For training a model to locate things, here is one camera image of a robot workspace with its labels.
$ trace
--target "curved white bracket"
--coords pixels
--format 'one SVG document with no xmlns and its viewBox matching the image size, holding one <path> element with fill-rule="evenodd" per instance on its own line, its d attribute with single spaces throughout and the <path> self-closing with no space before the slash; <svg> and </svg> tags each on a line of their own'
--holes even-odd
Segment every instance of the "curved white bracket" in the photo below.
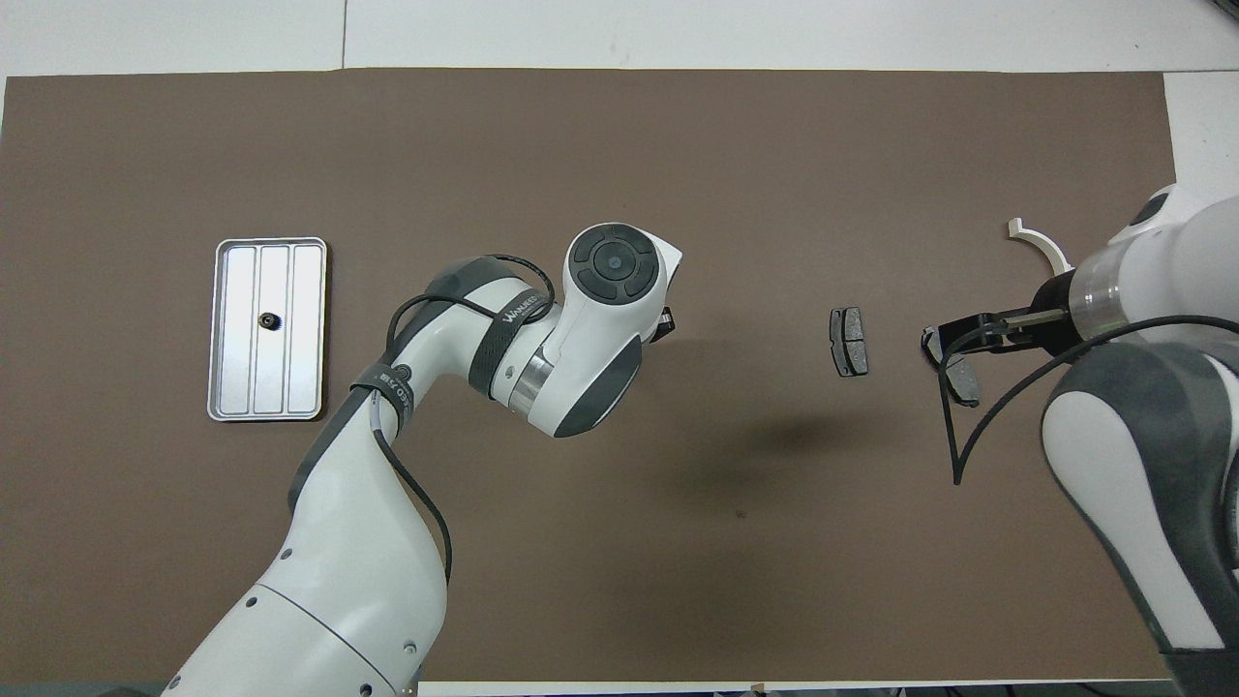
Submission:
<svg viewBox="0 0 1239 697">
<path fill-rule="evenodd" d="M 1023 218 L 1011 218 L 1007 222 L 1007 236 L 1027 241 L 1041 249 L 1041 253 L 1049 259 L 1049 266 L 1054 269 L 1054 275 L 1064 274 L 1075 267 L 1067 262 L 1067 254 L 1063 254 L 1063 250 L 1058 248 L 1058 244 L 1054 244 L 1053 239 L 1035 229 L 1023 227 Z"/>
</svg>

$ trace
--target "black circular button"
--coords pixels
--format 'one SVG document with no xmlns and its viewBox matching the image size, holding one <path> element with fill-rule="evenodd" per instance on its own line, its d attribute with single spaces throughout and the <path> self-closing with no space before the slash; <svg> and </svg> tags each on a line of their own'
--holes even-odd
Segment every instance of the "black circular button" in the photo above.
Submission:
<svg viewBox="0 0 1239 697">
<path fill-rule="evenodd" d="M 623 223 L 611 225 L 611 234 L 616 239 L 623 239 L 632 248 L 637 250 L 638 254 L 646 254 L 654 250 L 654 243 L 649 240 L 648 236 L 637 232 L 632 225 Z"/>
<path fill-rule="evenodd" d="M 622 241 L 607 241 L 593 253 L 593 270 L 607 280 L 623 280 L 637 270 L 637 255 Z"/>
<path fill-rule="evenodd" d="M 632 296 L 642 295 L 647 287 L 654 285 L 654 271 L 658 270 L 658 256 L 653 253 L 641 254 L 637 262 L 637 272 L 623 284 L 623 291 Z"/>
<path fill-rule="evenodd" d="M 576 244 L 572 245 L 572 260 L 577 262 L 584 262 L 590 260 L 590 251 L 597 246 L 598 241 L 602 241 L 603 232 L 606 230 L 602 225 L 595 225 L 576 238 Z"/>
<path fill-rule="evenodd" d="M 576 280 L 580 281 L 581 286 L 595 298 L 615 300 L 620 295 L 616 291 L 615 284 L 602 280 L 590 269 L 581 269 L 576 271 Z"/>
</svg>

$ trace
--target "silver tray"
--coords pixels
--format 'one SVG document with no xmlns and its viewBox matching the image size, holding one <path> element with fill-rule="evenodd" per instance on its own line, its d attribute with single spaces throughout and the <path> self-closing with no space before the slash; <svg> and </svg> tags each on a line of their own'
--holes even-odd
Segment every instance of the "silver tray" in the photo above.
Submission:
<svg viewBox="0 0 1239 697">
<path fill-rule="evenodd" d="M 207 413 L 309 421 L 322 411 L 327 244 L 225 239 L 216 248 Z"/>
</svg>

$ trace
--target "small black object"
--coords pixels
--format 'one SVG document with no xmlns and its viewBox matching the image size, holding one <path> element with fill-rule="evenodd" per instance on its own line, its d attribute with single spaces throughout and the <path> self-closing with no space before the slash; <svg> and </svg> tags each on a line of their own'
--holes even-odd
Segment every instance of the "small black object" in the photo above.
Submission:
<svg viewBox="0 0 1239 697">
<path fill-rule="evenodd" d="M 830 310 L 830 355 L 839 378 L 869 375 L 869 354 L 865 352 L 865 328 L 860 307 Z"/>
<path fill-rule="evenodd" d="M 664 305 L 663 313 L 658 314 L 658 326 L 654 327 L 654 336 L 649 337 L 649 342 L 653 343 L 673 331 L 675 331 L 675 317 L 672 316 L 672 308 Z"/>
<path fill-rule="evenodd" d="M 280 328 L 281 323 L 284 322 L 280 321 L 280 316 L 274 312 L 263 312 L 261 314 L 258 314 L 258 326 L 263 328 L 275 331 Z"/>
</svg>

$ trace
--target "black cable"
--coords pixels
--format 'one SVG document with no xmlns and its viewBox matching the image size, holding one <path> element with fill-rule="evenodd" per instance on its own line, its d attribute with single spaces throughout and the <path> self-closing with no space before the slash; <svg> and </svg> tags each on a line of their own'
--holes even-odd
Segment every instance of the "black cable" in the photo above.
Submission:
<svg viewBox="0 0 1239 697">
<path fill-rule="evenodd" d="M 515 256 L 513 254 L 487 254 L 487 255 L 499 259 L 501 261 L 512 261 L 513 264 L 520 264 L 522 266 L 525 266 L 527 269 L 538 274 L 538 277 L 541 279 L 543 285 L 546 286 L 546 301 L 543 302 L 543 306 L 538 311 L 525 317 L 525 321 L 522 323 L 535 322 L 545 317 L 550 312 L 550 308 L 555 306 L 555 284 L 551 282 L 549 275 L 544 274 L 543 270 L 538 267 L 538 264 L 528 259 L 522 259 L 520 256 Z"/>
<path fill-rule="evenodd" d="M 418 495 L 418 499 L 420 499 L 421 503 L 426 505 L 426 510 L 430 511 L 430 515 L 435 517 L 435 522 L 439 524 L 439 532 L 441 532 L 444 536 L 444 578 L 447 583 L 451 583 L 452 535 L 451 532 L 447 531 L 447 521 L 444 520 L 444 515 L 439 511 L 439 506 L 435 506 L 435 503 L 430 500 L 430 495 L 426 494 L 426 490 L 422 489 L 421 485 L 418 484 L 418 480 L 413 478 L 413 473 L 410 473 L 408 468 L 404 467 L 404 463 L 400 462 L 400 458 L 395 457 L 395 453 L 392 451 L 392 447 L 388 446 L 387 438 L 383 437 L 383 430 L 377 428 L 372 433 L 374 435 L 374 443 L 378 443 L 379 451 L 383 452 L 383 457 L 388 459 L 388 464 L 390 464 L 392 469 L 395 470 L 395 474 L 399 475 L 400 479 L 403 479 L 404 483 L 409 485 L 409 489 L 411 489 L 413 493 Z"/>
<path fill-rule="evenodd" d="M 442 300 L 445 302 L 455 302 L 457 305 L 465 305 L 466 307 L 473 310 L 475 312 L 494 318 L 493 311 L 488 310 L 487 307 L 483 307 L 482 305 L 478 305 L 477 302 L 467 297 L 458 297 L 456 295 L 437 295 L 434 292 L 424 292 L 421 295 L 415 295 L 401 302 L 400 306 L 395 308 L 395 312 L 392 312 L 392 321 L 388 322 L 388 336 L 387 336 L 387 348 L 389 352 L 392 350 L 392 345 L 395 344 L 395 333 L 396 333 L 395 327 L 396 324 L 400 323 L 400 317 L 409 311 L 409 307 L 413 307 L 418 302 L 426 302 L 427 300 Z"/>
<path fill-rule="evenodd" d="M 1239 323 L 1233 322 L 1230 319 L 1224 319 L 1220 317 L 1211 317 L 1207 314 L 1168 314 L 1165 317 L 1154 317 L 1151 319 L 1141 319 L 1137 322 L 1131 322 L 1126 326 L 1099 333 L 1093 338 L 1089 338 L 1088 340 L 1082 340 L 1075 345 L 1068 348 L 1067 352 L 1063 352 L 1058 357 L 1054 357 L 1053 359 L 1047 361 L 1040 369 L 1028 374 L 1023 380 L 1017 383 L 1015 387 L 1009 390 L 1006 395 L 999 399 L 999 401 L 995 402 L 992 407 L 990 407 L 990 411 L 985 412 L 985 416 L 981 417 L 981 421 L 976 423 L 976 428 L 973 430 L 971 436 L 969 436 L 968 441 L 964 443 L 963 452 L 958 449 L 958 444 L 955 443 L 955 425 L 954 422 L 952 422 L 950 418 L 950 397 L 947 394 L 947 363 L 954 354 L 959 352 L 959 348 L 963 347 L 965 343 L 973 340 L 974 338 L 980 337 L 981 334 L 989 331 L 1002 328 L 1004 323 L 1002 322 L 986 323 L 978 328 L 974 328 L 973 331 L 969 331 L 968 333 L 960 336 L 955 340 L 952 340 L 950 345 L 947 347 L 947 350 L 943 352 L 942 363 L 938 364 L 938 391 L 942 395 L 942 413 L 943 413 L 943 421 L 945 422 L 947 426 L 947 443 L 948 446 L 950 446 L 950 469 L 952 474 L 954 475 L 955 484 L 958 485 L 963 480 L 964 465 L 968 464 L 968 457 L 973 453 L 973 448 L 976 447 L 976 442 L 978 439 L 980 439 L 981 432 L 985 431 L 985 427 L 987 427 L 990 422 L 994 421 L 994 418 L 999 415 L 999 412 L 1002 411 L 1004 407 L 1006 407 L 1030 385 L 1037 383 L 1038 380 L 1044 378 L 1049 371 L 1057 369 L 1058 366 L 1083 357 L 1085 353 L 1090 350 L 1090 348 L 1094 348 L 1100 343 L 1105 343 L 1106 340 L 1110 340 L 1113 338 L 1118 338 L 1120 336 L 1132 333 L 1136 331 L 1142 331 L 1146 328 L 1167 326 L 1167 324 L 1183 324 L 1183 323 L 1213 326 L 1217 328 L 1230 331 L 1233 333 L 1239 333 Z"/>
<path fill-rule="evenodd" d="M 1092 692 L 1093 695 L 1097 695 L 1098 697 L 1119 697 L 1119 695 L 1111 695 L 1109 692 L 1101 692 L 1100 690 L 1098 690 L 1095 687 L 1090 687 L 1090 686 L 1088 686 L 1088 685 L 1085 685 L 1083 682 L 1077 682 L 1075 687 L 1079 687 L 1080 690 L 1083 690 L 1085 692 Z"/>
<path fill-rule="evenodd" d="M 524 321 L 520 322 L 520 323 L 535 322 L 535 321 L 545 317 L 550 312 L 551 307 L 555 306 L 555 284 L 551 282 L 550 276 L 548 276 L 545 272 L 543 272 L 543 270 L 540 267 L 538 267 L 538 264 L 534 264 L 533 261 L 530 261 L 528 259 L 523 259 L 523 258 L 513 255 L 513 254 L 487 254 L 487 256 L 493 256 L 496 259 L 499 259 L 501 261 L 512 261 L 514 264 L 520 264 L 522 266 L 525 266 L 527 269 L 529 269 L 529 270 L 534 271 L 535 274 L 538 274 L 538 277 L 541 279 L 543 284 L 546 285 L 546 300 L 541 303 L 541 306 L 536 311 L 534 311 L 529 316 L 527 316 L 524 318 Z M 384 345 L 387 347 L 388 352 L 390 352 L 392 347 L 395 344 L 396 326 L 400 323 L 400 317 L 403 317 L 404 313 L 408 312 L 409 308 L 413 307 L 414 305 L 416 305 L 419 302 L 427 302 L 427 301 L 435 301 L 435 300 L 444 301 L 444 302 L 455 302 L 457 305 L 463 305 L 463 306 L 468 307 L 470 310 L 473 310 L 475 312 L 478 312 L 479 314 L 483 314 L 483 316 L 487 316 L 487 317 L 491 317 L 491 318 L 494 318 L 494 316 L 496 316 L 494 311 L 492 311 L 492 310 L 489 310 L 489 308 L 487 308 L 487 307 L 484 307 L 482 305 L 478 305 L 477 302 L 475 302 L 475 301 L 472 301 L 472 300 L 470 300 L 467 297 L 461 297 L 461 296 L 457 296 L 457 295 L 440 295 L 440 293 L 435 293 L 435 292 L 424 292 L 421 295 L 416 295 L 414 297 L 410 297 L 410 298 L 405 300 L 404 302 L 400 303 L 399 307 L 396 307 L 396 310 L 394 312 L 392 312 L 392 319 L 388 321 L 387 340 L 384 342 Z"/>
</svg>

